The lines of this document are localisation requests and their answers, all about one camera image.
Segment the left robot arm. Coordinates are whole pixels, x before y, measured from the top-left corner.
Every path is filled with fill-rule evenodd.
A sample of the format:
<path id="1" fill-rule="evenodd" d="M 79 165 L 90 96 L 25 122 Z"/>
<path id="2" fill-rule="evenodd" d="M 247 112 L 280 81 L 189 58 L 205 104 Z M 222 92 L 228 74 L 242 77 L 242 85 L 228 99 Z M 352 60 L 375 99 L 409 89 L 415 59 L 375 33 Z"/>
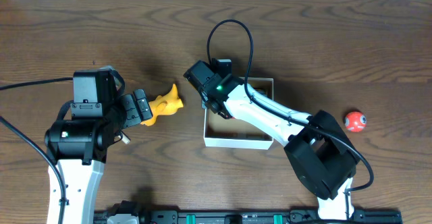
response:
<path id="1" fill-rule="evenodd" d="M 111 66 L 74 72 L 74 98 L 62 105 L 46 131 L 50 199 L 48 223 L 92 223 L 95 200 L 107 160 L 123 130 L 150 119 L 142 89 L 126 94 L 125 82 Z"/>

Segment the orange toy rhino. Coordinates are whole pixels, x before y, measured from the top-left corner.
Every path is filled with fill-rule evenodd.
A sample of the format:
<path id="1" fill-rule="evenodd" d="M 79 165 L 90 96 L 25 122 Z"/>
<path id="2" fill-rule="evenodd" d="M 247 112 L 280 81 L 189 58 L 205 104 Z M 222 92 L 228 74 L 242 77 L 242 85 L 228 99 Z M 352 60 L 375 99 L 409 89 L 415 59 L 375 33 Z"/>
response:
<path id="1" fill-rule="evenodd" d="M 176 84 L 172 85 L 171 90 L 164 96 L 159 95 L 155 100 L 149 102 L 150 110 L 153 116 L 142 121 L 140 124 L 145 126 L 152 126 L 156 123 L 158 116 L 173 115 L 178 109 L 184 106 L 181 98 L 178 95 L 178 88 Z"/>

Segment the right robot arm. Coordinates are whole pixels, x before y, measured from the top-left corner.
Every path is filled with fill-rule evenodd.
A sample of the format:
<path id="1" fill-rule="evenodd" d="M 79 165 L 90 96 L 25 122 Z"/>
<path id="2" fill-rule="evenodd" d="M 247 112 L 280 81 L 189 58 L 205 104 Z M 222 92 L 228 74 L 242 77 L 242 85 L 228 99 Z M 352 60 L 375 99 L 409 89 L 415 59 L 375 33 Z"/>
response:
<path id="1" fill-rule="evenodd" d="M 353 217 L 350 187 L 360 157 L 330 114 L 289 109 L 220 65 L 197 61 L 184 77 L 206 109 L 224 119 L 245 121 L 283 146 L 296 177 L 317 197 L 320 219 Z"/>

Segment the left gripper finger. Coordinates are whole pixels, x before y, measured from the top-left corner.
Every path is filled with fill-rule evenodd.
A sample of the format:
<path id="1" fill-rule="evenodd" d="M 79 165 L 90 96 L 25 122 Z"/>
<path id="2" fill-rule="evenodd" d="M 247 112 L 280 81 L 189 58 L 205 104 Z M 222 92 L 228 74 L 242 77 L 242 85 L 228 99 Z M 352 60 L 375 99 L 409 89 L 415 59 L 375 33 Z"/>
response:
<path id="1" fill-rule="evenodd" d="M 140 111 L 136 100 L 131 94 L 123 95 L 120 98 L 120 103 L 126 111 L 126 119 L 123 128 L 130 128 L 141 123 Z"/>
<path id="2" fill-rule="evenodd" d="M 151 119 L 153 117 L 153 112 L 149 105 L 145 91 L 143 89 L 137 89 L 134 91 L 134 96 L 139 108 L 139 113 L 141 115 L 142 121 Z"/>

